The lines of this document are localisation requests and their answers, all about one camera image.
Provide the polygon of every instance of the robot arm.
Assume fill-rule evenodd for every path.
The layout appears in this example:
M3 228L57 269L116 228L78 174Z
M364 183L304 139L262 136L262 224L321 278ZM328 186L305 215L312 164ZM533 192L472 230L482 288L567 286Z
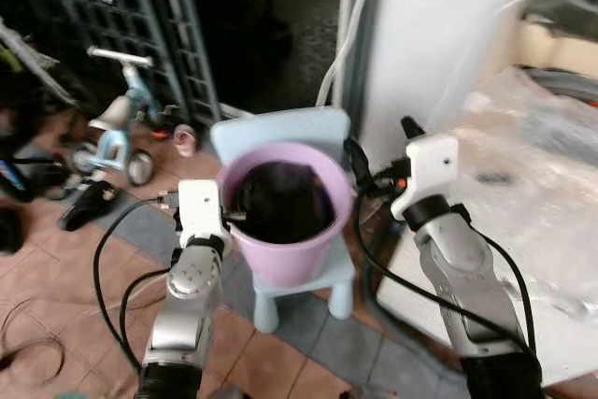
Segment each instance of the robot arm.
M409 122L404 121L406 132ZM513 304L494 274L490 247L445 196L457 177L457 138L417 135L408 136L416 137L406 148L410 175L392 215L403 217L415 233L421 268L439 297L522 339ZM441 315L472 399L544 397L536 360L511 339L445 308Z
M136 399L195 398L221 299L221 262L232 240L222 224L218 183L182 180L178 198L182 252L167 277Z

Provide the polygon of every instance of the black grid panel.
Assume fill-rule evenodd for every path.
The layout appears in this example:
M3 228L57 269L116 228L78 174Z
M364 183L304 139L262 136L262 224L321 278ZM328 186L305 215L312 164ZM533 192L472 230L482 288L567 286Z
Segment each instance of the black grid panel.
M177 104L186 121L221 118L195 5L190 0L44 0L51 18L73 28L67 38L150 56L141 75L163 103Z

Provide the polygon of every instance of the pink cup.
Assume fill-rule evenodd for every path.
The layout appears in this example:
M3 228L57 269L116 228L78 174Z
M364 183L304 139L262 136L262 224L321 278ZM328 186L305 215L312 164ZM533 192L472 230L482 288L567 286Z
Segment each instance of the pink cup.
M249 171L273 162L310 165L328 192L335 220L315 237L287 245L256 240L234 226L231 231L255 276L275 287L296 287L320 272L332 240L349 219L353 203L351 187L343 169L327 154L304 144L268 144L248 151L223 167L218 178L223 181L224 204L228 206Z

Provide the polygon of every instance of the pink bucket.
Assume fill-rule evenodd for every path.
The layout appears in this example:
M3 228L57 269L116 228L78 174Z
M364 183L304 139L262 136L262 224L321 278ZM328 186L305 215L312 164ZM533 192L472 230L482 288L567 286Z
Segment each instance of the pink bucket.
M287 245L256 240L234 226L231 231L251 270L260 280L275 287L295 287L320 272L332 240L349 219L351 187L340 165L325 153L298 143L268 144L243 154L221 170L218 178L223 181L224 204L228 206L232 194L250 170L273 162L310 165L328 192L335 220L315 237Z

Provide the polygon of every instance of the plastic sheet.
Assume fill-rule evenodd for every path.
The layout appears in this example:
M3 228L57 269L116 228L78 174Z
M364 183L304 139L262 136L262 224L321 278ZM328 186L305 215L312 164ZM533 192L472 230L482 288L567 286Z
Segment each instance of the plastic sheet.
M454 133L452 200L509 249L533 299L598 325L598 109L509 69L470 95Z

